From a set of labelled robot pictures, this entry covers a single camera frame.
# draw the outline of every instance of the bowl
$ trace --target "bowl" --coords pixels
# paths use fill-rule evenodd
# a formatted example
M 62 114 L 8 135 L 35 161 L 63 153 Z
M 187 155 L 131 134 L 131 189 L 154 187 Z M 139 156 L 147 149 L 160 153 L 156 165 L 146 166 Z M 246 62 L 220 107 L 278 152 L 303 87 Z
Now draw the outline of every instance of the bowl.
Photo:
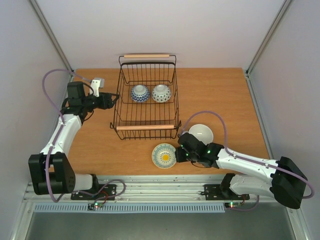
M 150 92 L 145 85 L 135 85 L 131 89 L 131 98 L 137 103 L 143 103 L 150 97 Z
M 203 124 L 193 125 L 188 132 L 205 145 L 212 143 L 214 140 L 214 133 L 208 126 Z
M 167 85 L 160 84 L 152 90 L 152 99 L 157 103 L 164 103 L 171 98 L 171 90 Z
M 176 148 L 174 146 L 161 143 L 152 151 L 152 162 L 160 169 L 169 169 L 177 162 L 175 152 Z

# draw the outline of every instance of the metal floor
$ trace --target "metal floor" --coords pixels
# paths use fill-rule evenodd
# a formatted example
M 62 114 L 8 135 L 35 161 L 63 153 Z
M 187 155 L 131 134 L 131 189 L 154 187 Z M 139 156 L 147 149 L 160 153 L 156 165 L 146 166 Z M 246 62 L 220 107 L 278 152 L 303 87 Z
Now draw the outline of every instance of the metal floor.
M 226 213 L 33 213 L 27 240 L 292 240 L 286 208 Z

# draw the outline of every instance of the patterned bowl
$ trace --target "patterned bowl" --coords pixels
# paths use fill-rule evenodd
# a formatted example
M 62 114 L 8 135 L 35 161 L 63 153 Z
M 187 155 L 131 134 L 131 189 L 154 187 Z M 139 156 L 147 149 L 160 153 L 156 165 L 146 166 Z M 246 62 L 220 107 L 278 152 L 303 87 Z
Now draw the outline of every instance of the patterned bowl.
M 175 152 L 174 146 L 168 143 L 160 143 L 152 151 L 152 162 L 160 169 L 169 169 L 177 162 Z
M 131 98 L 137 103 L 143 103 L 150 97 L 150 92 L 145 85 L 135 85 L 131 89 Z
M 152 90 L 152 99 L 157 103 L 164 103 L 171 98 L 171 90 L 167 85 L 157 85 Z

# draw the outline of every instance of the white bowl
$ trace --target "white bowl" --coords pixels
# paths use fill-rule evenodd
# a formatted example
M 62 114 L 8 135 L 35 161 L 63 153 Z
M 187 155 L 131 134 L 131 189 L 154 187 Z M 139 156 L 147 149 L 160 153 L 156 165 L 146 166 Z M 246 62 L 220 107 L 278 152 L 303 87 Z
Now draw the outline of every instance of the white bowl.
M 143 103 L 150 97 L 150 92 L 145 85 L 135 85 L 131 89 L 131 98 L 137 103 Z
M 171 98 L 171 90 L 167 85 L 160 84 L 152 90 L 152 99 L 157 103 L 164 103 Z
M 188 132 L 205 145 L 212 143 L 214 140 L 214 133 L 208 126 L 203 124 L 193 125 Z

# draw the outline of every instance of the yellow patterned plate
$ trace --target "yellow patterned plate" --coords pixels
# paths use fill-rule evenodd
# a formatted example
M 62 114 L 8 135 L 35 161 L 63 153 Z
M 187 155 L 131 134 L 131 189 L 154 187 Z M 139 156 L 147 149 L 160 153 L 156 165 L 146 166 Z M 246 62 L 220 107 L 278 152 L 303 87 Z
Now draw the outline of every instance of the yellow patterned plate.
M 160 169 L 169 169 L 176 164 L 175 147 L 168 143 L 157 145 L 152 151 L 152 162 Z

